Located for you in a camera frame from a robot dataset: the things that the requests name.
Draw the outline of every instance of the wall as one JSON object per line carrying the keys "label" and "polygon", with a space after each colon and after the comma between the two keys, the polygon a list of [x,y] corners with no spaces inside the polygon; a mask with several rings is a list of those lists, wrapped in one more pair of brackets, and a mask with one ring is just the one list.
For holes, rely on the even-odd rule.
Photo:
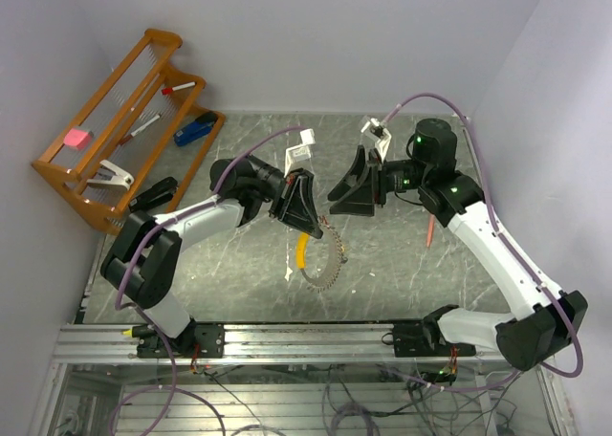
{"label": "wall", "polygon": [[541,0],[474,115],[500,216],[545,272],[589,301],[584,373],[565,381],[588,435],[609,433],[611,57],[612,0]]}
{"label": "wall", "polygon": [[74,0],[0,0],[0,422],[26,434],[97,236],[30,167],[108,74]]}
{"label": "wall", "polygon": [[[388,111],[425,90],[471,112],[538,0],[77,0],[119,61],[150,26],[223,110]],[[418,111],[447,111],[432,100]]]}

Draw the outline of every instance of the wooden shelf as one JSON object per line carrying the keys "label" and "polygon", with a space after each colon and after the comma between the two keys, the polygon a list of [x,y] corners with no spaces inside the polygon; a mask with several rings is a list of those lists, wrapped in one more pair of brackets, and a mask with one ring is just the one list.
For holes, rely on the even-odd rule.
{"label": "wooden shelf", "polygon": [[[182,42],[175,33],[147,30],[62,133],[32,163],[34,169],[94,229],[112,234],[119,232],[130,200],[181,122],[187,115],[199,116],[209,111],[196,103],[206,82],[201,77],[178,70],[169,62]],[[196,85],[169,96],[161,94],[164,87],[186,82],[195,82]],[[147,127],[145,133],[119,145],[121,138],[155,114],[160,114],[161,119]],[[215,114],[218,119],[203,139],[199,152],[168,205],[168,212],[181,201],[225,122],[223,114]],[[73,151],[63,144],[65,135],[76,126],[92,131],[95,136],[82,151]],[[103,160],[113,162],[134,177],[129,190],[118,193],[87,185],[87,180],[97,176]]]}

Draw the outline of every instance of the blue object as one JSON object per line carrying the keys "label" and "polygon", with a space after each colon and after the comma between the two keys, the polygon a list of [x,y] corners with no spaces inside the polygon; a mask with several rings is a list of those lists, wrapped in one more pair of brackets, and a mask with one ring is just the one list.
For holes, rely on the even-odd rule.
{"label": "blue object", "polygon": [[198,138],[202,138],[204,135],[210,133],[212,126],[217,121],[216,116],[214,116],[214,120],[211,120],[210,118],[201,119],[204,117],[205,115],[201,116],[174,134],[173,138],[177,146],[185,146],[186,144],[189,144],[190,142],[193,142]]}

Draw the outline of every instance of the gray marble table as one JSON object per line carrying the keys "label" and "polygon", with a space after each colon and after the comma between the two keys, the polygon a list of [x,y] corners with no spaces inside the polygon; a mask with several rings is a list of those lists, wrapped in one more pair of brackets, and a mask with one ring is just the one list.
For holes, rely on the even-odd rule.
{"label": "gray marble table", "polygon": [[[398,116],[391,125],[388,158],[405,158],[405,143],[423,116]],[[271,132],[301,124],[315,129],[311,171],[315,173],[318,214],[329,214],[327,193],[349,168],[361,140],[362,115],[232,115],[191,183],[181,207],[209,195],[208,170],[214,160],[232,158]],[[458,120],[449,120],[459,136],[458,167],[475,175]],[[254,154],[282,169],[284,151],[298,134],[272,140]],[[151,185],[172,175],[181,179],[198,149],[169,145],[151,172]],[[407,194],[415,198],[416,194]],[[428,213],[389,195],[376,217],[329,216],[340,233],[348,261],[329,290],[308,289],[295,264],[298,232],[268,217],[267,207],[241,229],[219,233],[185,251],[174,293],[200,321],[322,321],[420,317],[446,304],[470,310],[506,312],[508,306],[471,252],[436,225],[426,248]],[[112,243],[108,237],[106,252]],[[311,240],[309,269],[324,261],[325,245]],[[130,311],[115,312],[115,290],[97,272],[85,322],[137,321]]]}

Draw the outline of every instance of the yellow handle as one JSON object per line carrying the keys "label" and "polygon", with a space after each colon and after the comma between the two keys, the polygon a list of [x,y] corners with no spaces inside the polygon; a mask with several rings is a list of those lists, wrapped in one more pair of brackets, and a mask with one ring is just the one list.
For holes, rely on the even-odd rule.
{"label": "yellow handle", "polygon": [[310,235],[305,232],[299,234],[299,239],[297,239],[297,249],[295,250],[295,260],[297,261],[298,269],[306,268],[306,246],[308,245],[308,240],[310,239]]}

